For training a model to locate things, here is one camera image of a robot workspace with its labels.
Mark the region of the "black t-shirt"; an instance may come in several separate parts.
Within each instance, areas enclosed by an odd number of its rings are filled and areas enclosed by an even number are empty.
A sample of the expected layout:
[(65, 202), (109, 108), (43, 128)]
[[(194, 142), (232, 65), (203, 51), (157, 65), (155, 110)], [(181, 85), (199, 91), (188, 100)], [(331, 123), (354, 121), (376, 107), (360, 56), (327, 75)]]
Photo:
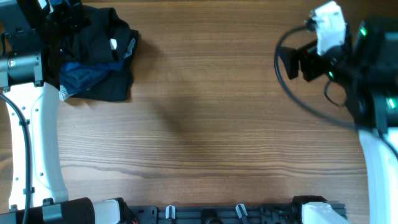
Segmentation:
[(64, 38), (62, 60), (85, 64), (121, 61), (132, 37), (129, 24), (113, 7), (84, 9), (90, 25)]

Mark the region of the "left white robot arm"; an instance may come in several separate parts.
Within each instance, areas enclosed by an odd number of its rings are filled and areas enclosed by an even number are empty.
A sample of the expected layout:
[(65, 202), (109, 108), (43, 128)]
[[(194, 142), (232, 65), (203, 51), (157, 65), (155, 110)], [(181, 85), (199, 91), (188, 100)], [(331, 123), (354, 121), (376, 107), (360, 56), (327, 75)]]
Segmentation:
[(57, 140), (62, 40), (89, 23), (80, 1), (1, 2), (1, 99), (12, 134), (13, 183), (2, 223), (122, 223), (116, 199), (70, 200)]

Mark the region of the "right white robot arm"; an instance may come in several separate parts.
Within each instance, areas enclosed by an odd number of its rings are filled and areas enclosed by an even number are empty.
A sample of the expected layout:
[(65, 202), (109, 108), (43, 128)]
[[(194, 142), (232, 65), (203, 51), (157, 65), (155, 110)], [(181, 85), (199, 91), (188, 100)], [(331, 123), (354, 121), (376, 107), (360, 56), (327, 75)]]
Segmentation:
[(357, 37), (343, 24), (341, 40), (322, 49), (333, 37), (326, 20), (308, 19), (303, 26), (287, 31), (278, 40), (274, 66), (283, 65), (289, 79), (303, 75), (310, 82), (327, 75), (341, 86), (343, 107), (353, 118), (349, 123), (310, 107), (276, 76), (291, 100), (309, 113), (342, 128), (356, 131), (364, 153), (368, 175), (371, 223), (397, 222), (397, 20), (372, 16), (360, 23)]

